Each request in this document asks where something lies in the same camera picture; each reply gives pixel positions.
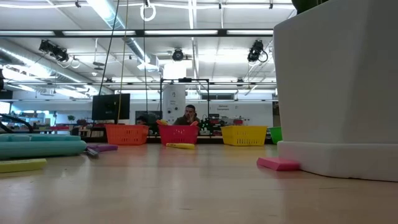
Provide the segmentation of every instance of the pink sponge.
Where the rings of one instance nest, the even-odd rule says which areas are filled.
[[[265,166],[273,170],[299,170],[300,163],[296,161],[290,161],[287,159],[274,158],[259,158],[257,164],[260,166]]]

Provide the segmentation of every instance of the plastic basket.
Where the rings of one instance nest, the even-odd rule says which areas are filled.
[[[138,146],[147,142],[148,126],[106,124],[105,128],[109,144]]]
[[[159,131],[163,145],[166,145],[167,143],[196,144],[198,139],[199,127],[183,125],[159,125]]]
[[[269,131],[271,132],[271,138],[274,144],[277,144],[279,141],[283,140],[281,127],[269,128]]]
[[[222,127],[224,144],[232,146],[263,146],[266,141],[267,126],[227,126]]]

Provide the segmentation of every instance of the yellow basket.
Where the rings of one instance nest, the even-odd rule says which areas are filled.
[[[267,126],[227,126],[222,127],[224,144],[232,146],[263,146],[266,141]]]

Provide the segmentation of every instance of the teal foam roll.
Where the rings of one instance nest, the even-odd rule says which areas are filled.
[[[31,141],[80,141],[80,136],[57,136],[57,135],[43,135],[43,136],[32,136]]]
[[[30,136],[23,136],[23,135],[10,136],[9,141],[10,142],[30,141]]]
[[[0,159],[72,156],[82,153],[86,147],[84,141],[2,142]]]
[[[9,136],[0,134],[0,142],[8,142],[9,141]]]

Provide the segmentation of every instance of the purple object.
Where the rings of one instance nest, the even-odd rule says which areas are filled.
[[[87,148],[92,149],[96,152],[106,152],[106,151],[116,151],[118,150],[118,146],[103,144],[103,145],[94,145],[94,146],[87,146]]]

